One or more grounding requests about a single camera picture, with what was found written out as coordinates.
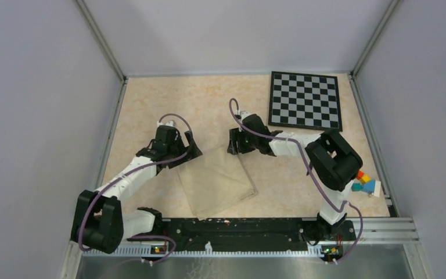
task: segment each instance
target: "gray wall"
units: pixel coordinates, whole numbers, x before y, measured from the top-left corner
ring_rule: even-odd
[[[389,0],[86,0],[127,75],[355,66]]]
[[[119,89],[73,1],[0,0],[0,278],[57,278]]]
[[[404,1],[359,77],[392,179],[446,278],[446,1]]]

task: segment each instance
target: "checkered pattern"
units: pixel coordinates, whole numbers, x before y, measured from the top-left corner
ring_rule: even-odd
[[[337,78],[312,74],[271,74],[269,125],[342,129]]]

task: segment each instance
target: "wire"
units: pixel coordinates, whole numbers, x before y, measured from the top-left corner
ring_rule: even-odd
[[[347,255],[350,254],[350,252],[353,250],[353,248],[356,247],[356,245],[357,245],[357,243],[358,243],[358,241],[359,241],[359,239],[360,239],[360,237],[361,237],[361,234],[362,234],[362,232],[363,232],[363,217],[362,217],[362,214],[361,214],[360,210],[359,210],[356,206],[354,206],[354,205],[352,205],[351,203],[349,203],[349,201],[343,201],[343,202],[341,203],[341,206],[340,206],[339,208],[336,207],[336,205],[335,205],[335,204],[329,199],[329,197],[326,195],[326,192],[324,192],[324,190],[322,189],[322,187],[321,187],[319,181],[317,180],[317,178],[315,177],[314,173],[312,172],[312,169],[310,168],[310,165],[309,165],[308,162],[307,162],[307,158],[305,157],[305,154],[303,153],[303,148],[301,147],[301,145],[300,145],[300,143],[298,142],[298,140],[296,140],[296,139],[294,139],[294,138],[282,138],[282,137],[274,137],[274,136],[271,136],[271,135],[264,135],[264,134],[255,132],[255,131],[253,131],[253,130],[247,128],[247,127],[244,126],[244,125],[242,124],[242,122],[240,122],[240,121],[238,120],[238,118],[235,116],[235,113],[233,112],[233,109],[232,109],[232,102],[235,102],[235,105],[236,105],[236,107],[237,107],[237,110],[239,110],[239,104],[238,104],[238,101],[237,101],[235,98],[231,98],[230,101],[229,101],[229,103],[228,103],[228,107],[230,108],[230,112],[231,112],[231,114],[232,114],[233,119],[235,120],[235,122],[237,122],[237,124],[238,124],[242,129],[244,129],[244,130],[246,130],[247,132],[249,132],[249,133],[251,133],[251,134],[253,134],[253,135],[256,135],[256,136],[258,136],[258,137],[267,138],[267,139],[270,139],[270,140],[291,141],[291,142],[293,142],[293,143],[295,143],[295,144],[297,145],[297,147],[298,147],[298,151],[300,152],[300,156],[301,156],[301,158],[302,158],[302,160],[303,160],[303,163],[305,164],[305,168],[307,169],[307,172],[310,174],[310,178],[311,178],[312,181],[314,182],[315,186],[317,187],[317,190],[321,193],[321,195],[322,195],[322,197],[324,198],[324,200],[329,204],[330,207],[332,207],[332,209],[334,209],[334,211],[336,211],[336,212],[338,212],[338,213],[341,213],[341,212],[343,212],[345,205],[348,204],[351,208],[355,209],[355,210],[358,212],[358,216],[359,216],[359,219],[360,219],[360,231],[358,232],[357,239],[353,242],[351,248],[350,248],[350,249],[343,255],[343,257],[341,258],[341,259],[344,259]]]
[[[175,116],[177,118],[179,118],[180,120],[182,120],[182,122],[184,122],[184,124],[187,126],[187,129],[189,130],[189,132],[192,132],[192,129],[190,128],[189,123],[180,115],[176,114],[176,113],[167,113],[166,115],[162,116],[159,120],[159,122],[161,122],[165,117],[167,116]],[[156,166],[158,164],[168,164],[168,163],[172,163],[175,162],[177,160],[182,159],[183,157],[185,157],[188,154],[188,151],[190,150],[192,146],[192,143],[189,142],[189,148],[187,149],[186,152],[184,152],[184,154],[173,158],[173,159],[169,159],[169,160],[164,160],[164,161],[159,161],[159,162],[152,162],[152,163],[148,163],[145,164],[143,166],[139,166],[136,167],[128,172],[126,172],[122,177],[117,177],[115,180],[113,180],[112,182],[110,182],[107,186],[105,186],[104,189],[102,189],[100,192],[98,192],[98,194],[93,198],[93,200],[91,201],[91,203],[89,204],[85,216],[83,217],[83,220],[81,222],[81,226],[80,226],[80,233],[78,236],[78,245],[80,247],[80,250],[83,252],[86,251],[90,251],[92,248],[86,248],[83,246],[83,236],[84,236],[84,230],[85,230],[85,226],[86,226],[86,222],[88,220],[88,216],[91,213],[91,210],[93,210],[93,207],[95,206],[95,203],[98,201],[98,199],[106,192],[108,191],[112,186],[114,186],[115,184],[117,184],[119,181],[121,181],[123,179],[123,177],[127,177],[129,175],[131,175],[132,173],[135,173],[136,171],[142,170],[146,167],[150,167],[150,166]]]
[[[150,264],[161,263],[161,262],[167,260],[167,258],[175,251],[175,248],[177,247],[177,244],[175,243],[175,241],[172,238],[166,237],[164,235],[135,235],[133,237],[130,237],[129,239],[164,239],[165,242],[170,241],[172,243],[172,248],[163,257],[155,260],[154,262],[146,261],[143,258],[138,259],[137,257],[123,260],[122,262],[117,263],[115,266],[107,269],[100,277],[98,277],[98,279],[103,278],[105,275],[112,272],[112,270],[118,268],[119,266],[123,265],[124,263],[128,263],[128,262],[146,262],[146,263],[150,263]]]

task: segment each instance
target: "metal frame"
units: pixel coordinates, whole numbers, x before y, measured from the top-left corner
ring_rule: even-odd
[[[91,15],[86,3],[84,0],[74,0],[76,3],[78,10],[81,12],[85,19],[85,23],[90,28],[95,41],[98,43],[99,48],[102,50],[106,60],[108,61],[110,67],[115,71],[117,77],[122,81],[121,90],[119,93],[119,98],[117,100],[116,108],[114,110],[114,114],[112,115],[110,122],[110,131],[109,136],[105,142],[105,150],[103,151],[102,160],[100,164],[100,169],[95,181],[95,185],[98,187],[102,183],[103,175],[105,173],[106,163],[108,160],[108,156],[110,153],[110,148],[112,147],[112,141],[114,137],[114,132],[117,126],[117,121],[120,115],[120,109],[122,106],[122,102],[124,99],[125,90],[127,88],[127,78],[122,72],[117,60],[115,59],[110,47],[108,46],[104,36],[100,32],[98,25],[96,24],[93,16]],[[365,101],[362,97],[362,94],[357,86],[356,78],[360,73],[363,65],[365,64],[368,56],[371,54],[372,49],[375,47],[378,39],[382,35],[382,32],[386,26],[386,24],[391,19],[393,13],[397,10],[399,4],[402,0],[392,0],[382,17],[379,25],[377,26],[372,38],[369,40],[368,45],[363,51],[359,61],[355,65],[352,72],[348,75],[350,80],[350,85],[353,91],[353,95],[355,101],[358,106],[359,114],[361,121],[364,125],[366,137],[368,140],[368,144],[371,148],[373,159],[375,166],[377,168],[377,172],[379,173],[380,179],[384,182],[384,193],[387,199],[387,204],[390,208],[395,212],[395,204],[397,203],[395,200],[395,196],[391,189],[391,184],[389,180],[389,175],[384,168],[384,161],[382,157],[382,152],[378,146],[375,132],[372,127],[372,123],[368,116],[368,111],[366,109]],[[359,219],[358,218],[350,218],[354,223],[355,229],[359,230]],[[410,217],[404,218],[364,218],[364,234],[359,242],[360,245],[383,245],[383,244],[403,244],[405,253],[408,258],[408,263],[411,268],[411,272],[413,274],[414,279],[421,278],[433,278],[431,275],[431,270],[429,268],[429,264],[425,258],[425,253],[420,244],[418,233],[416,232],[416,227],[414,225],[413,220]],[[123,242],[123,246],[127,247],[135,247],[135,243],[131,242]],[[79,250],[79,247],[74,242],[69,242],[67,247],[67,252],[65,255],[62,272],[60,274],[60,279],[75,279],[77,275],[77,271],[80,265],[81,257],[83,253]],[[180,254],[178,256],[197,256],[201,257],[204,254]]]

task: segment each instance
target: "purple cable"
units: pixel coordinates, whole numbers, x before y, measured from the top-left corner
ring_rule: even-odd
[[[237,122],[238,125],[240,125],[240,127],[244,130],[246,130],[247,132],[254,134],[258,137],[262,137],[262,138],[268,138],[270,140],[279,140],[279,141],[291,141],[294,142],[297,147],[298,147],[298,151],[300,152],[300,156],[301,159],[303,160],[303,163],[305,164],[305,168],[307,169],[308,173],[310,173],[310,178],[312,179],[312,181],[314,182],[315,186],[317,187],[317,190],[319,190],[319,192],[321,193],[322,197],[324,197],[324,200],[330,205],[330,207],[332,207],[332,209],[334,209],[336,212],[341,213],[344,210],[344,206],[346,204],[348,204],[351,208],[355,209],[358,212],[358,216],[360,218],[360,231],[358,233],[358,237],[357,239],[355,239],[355,241],[353,242],[351,248],[343,255],[343,257],[338,260],[336,263],[340,262],[342,259],[344,259],[347,255],[350,254],[350,252],[353,250],[353,248],[355,248],[355,246],[357,245],[361,234],[363,232],[363,217],[362,214],[360,212],[360,210],[352,205],[351,203],[349,203],[348,201],[343,201],[343,203],[341,204],[340,208],[337,208],[334,203],[332,203],[332,201],[329,199],[329,197],[326,195],[326,192],[324,192],[324,190],[322,189],[321,185],[319,184],[319,181],[317,180],[317,178],[315,178],[314,173],[312,172],[312,169],[310,168],[310,165],[307,162],[307,158],[305,157],[305,154],[303,153],[303,149],[301,148],[300,143],[298,142],[298,140],[294,139],[294,138],[282,138],[282,137],[273,137],[271,135],[264,135],[258,132],[255,132],[247,127],[245,127],[239,120],[238,118],[235,116],[233,109],[232,109],[232,102],[235,102],[237,110],[239,110],[239,104],[238,101],[235,98],[231,98],[230,102],[228,103],[228,106],[230,108],[230,112],[232,113],[232,117],[235,120],[235,122]]]
[[[182,122],[185,123],[185,125],[187,126],[187,129],[189,130],[189,132],[192,132],[192,129],[190,128],[189,123],[180,115],[176,114],[176,113],[167,113],[166,115],[162,116],[159,120],[159,122],[161,122],[165,117],[167,116],[175,116],[177,118],[179,118],[180,120],[182,120]],[[160,161],[160,162],[152,162],[149,164],[145,164],[143,166],[139,166],[135,169],[132,169],[128,172],[126,172],[124,174],[124,177],[127,177],[129,175],[131,175],[132,173],[138,171],[138,170],[142,170],[146,167],[150,167],[150,166],[156,166],[158,164],[168,164],[168,163],[172,163],[174,161],[180,160],[182,159],[185,155],[187,155],[187,152],[185,152],[184,154],[178,156],[177,158],[173,158],[173,159],[169,159],[169,160],[164,160],[164,161]],[[106,192],[108,191],[113,185],[117,184],[119,181],[122,180],[122,177],[117,177],[114,181],[110,182],[104,189],[102,189],[100,192],[98,192],[98,194],[96,195],[95,198],[93,198],[93,200],[91,201],[91,203],[89,204],[88,209],[86,210],[85,216],[83,217],[83,221],[81,222],[81,226],[80,226],[80,233],[78,236],[78,245],[80,247],[81,251],[90,251],[92,248],[85,248],[83,246],[83,236],[84,236],[84,228],[86,226],[86,221],[88,220],[88,216],[91,213],[91,210],[93,210],[93,206],[95,205],[95,203],[98,201],[98,199]]]
[[[135,236],[131,237],[130,239],[164,239],[164,240],[168,240],[168,241],[172,242],[172,248],[170,249],[170,251],[168,251],[168,253],[166,255],[164,255],[163,257],[161,257],[160,259],[155,260],[153,262],[153,264],[161,263],[161,262],[165,261],[175,251],[175,248],[177,247],[177,244],[175,243],[175,241],[172,238],[165,237],[163,235],[135,235]],[[103,278],[105,275],[107,275],[107,273],[109,273],[112,270],[118,268],[119,266],[123,265],[124,263],[139,262],[139,261],[142,261],[142,259],[138,259],[137,257],[130,258],[130,259],[127,259],[127,260],[123,260],[122,262],[117,263],[115,266],[107,269],[102,274],[102,276],[98,277],[98,279]]]

